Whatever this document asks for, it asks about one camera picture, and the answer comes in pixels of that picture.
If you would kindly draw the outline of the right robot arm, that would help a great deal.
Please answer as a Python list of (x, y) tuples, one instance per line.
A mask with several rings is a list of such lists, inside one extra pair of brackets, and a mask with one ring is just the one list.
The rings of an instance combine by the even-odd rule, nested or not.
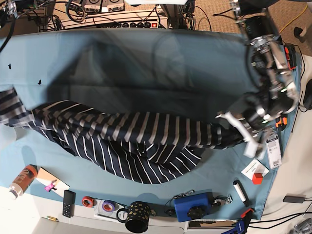
[(6, 47), (7, 43), (9, 42), (9, 40), (11, 39), (13, 35), (15, 24), (16, 24), (16, 19), (18, 17), (16, 2), (14, 0), (4, 0), (3, 2), (0, 3), (0, 28), (1, 29), (5, 26), (5, 24), (7, 23), (10, 17), (12, 17), (10, 30), (2, 46), (0, 47), (1, 52)]

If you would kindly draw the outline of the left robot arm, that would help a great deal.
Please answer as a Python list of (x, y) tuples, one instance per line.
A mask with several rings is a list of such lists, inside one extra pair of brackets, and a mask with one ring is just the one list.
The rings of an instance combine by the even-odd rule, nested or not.
[(254, 67), (260, 80), (252, 80), (256, 92), (242, 96), (246, 109), (219, 115), (230, 128), (216, 134), (222, 143), (258, 144), (257, 134), (268, 132), (268, 123), (292, 112), (298, 102), (298, 90), (292, 77), (281, 36), (269, 13), (274, 1), (232, 0), (234, 20), (246, 43), (246, 67)]

